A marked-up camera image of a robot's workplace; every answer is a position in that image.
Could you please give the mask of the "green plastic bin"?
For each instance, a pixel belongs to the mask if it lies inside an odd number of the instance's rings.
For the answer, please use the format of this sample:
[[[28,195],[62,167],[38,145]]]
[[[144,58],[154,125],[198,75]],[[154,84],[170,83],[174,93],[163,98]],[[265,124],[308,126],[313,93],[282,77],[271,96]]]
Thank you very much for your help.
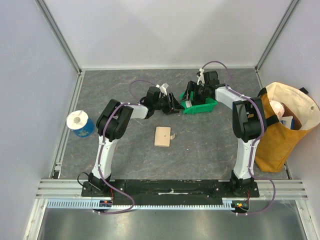
[[[218,102],[212,98],[206,98],[205,104],[191,104],[190,106],[187,106],[185,101],[182,101],[184,93],[182,93],[179,97],[181,100],[181,105],[184,107],[184,110],[182,111],[183,114],[198,114],[198,113],[210,113],[215,106],[218,104]]]

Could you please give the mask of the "beige leather card holder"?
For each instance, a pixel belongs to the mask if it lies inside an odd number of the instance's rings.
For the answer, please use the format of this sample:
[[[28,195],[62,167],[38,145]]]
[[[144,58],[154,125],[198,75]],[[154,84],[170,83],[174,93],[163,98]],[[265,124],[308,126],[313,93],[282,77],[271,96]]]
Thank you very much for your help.
[[[154,145],[156,147],[170,147],[171,140],[176,137],[176,133],[171,134],[170,127],[157,126],[155,129]]]

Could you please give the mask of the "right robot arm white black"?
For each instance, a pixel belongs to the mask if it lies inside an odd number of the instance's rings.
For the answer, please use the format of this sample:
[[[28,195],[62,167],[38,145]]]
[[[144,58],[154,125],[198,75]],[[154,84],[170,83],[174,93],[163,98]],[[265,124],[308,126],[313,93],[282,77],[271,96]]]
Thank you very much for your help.
[[[222,103],[232,110],[232,129],[237,138],[237,157],[229,180],[229,191],[240,197],[256,187],[253,162],[262,135],[267,130],[262,100],[250,98],[221,84],[217,71],[199,69],[197,81],[189,81],[181,103],[184,112],[202,113],[210,101]]]

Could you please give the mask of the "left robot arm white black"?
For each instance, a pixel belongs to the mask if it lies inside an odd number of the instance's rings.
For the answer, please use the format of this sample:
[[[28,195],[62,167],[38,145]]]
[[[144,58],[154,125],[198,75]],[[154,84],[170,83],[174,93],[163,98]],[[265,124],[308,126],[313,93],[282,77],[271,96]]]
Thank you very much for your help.
[[[101,197],[110,192],[108,182],[111,177],[114,151],[131,119],[149,119],[155,111],[170,115],[182,110],[184,107],[171,92],[163,93],[157,86],[149,87],[146,96],[139,99],[137,103],[124,103],[111,99],[96,122],[98,153],[87,181],[92,186],[92,190]]]

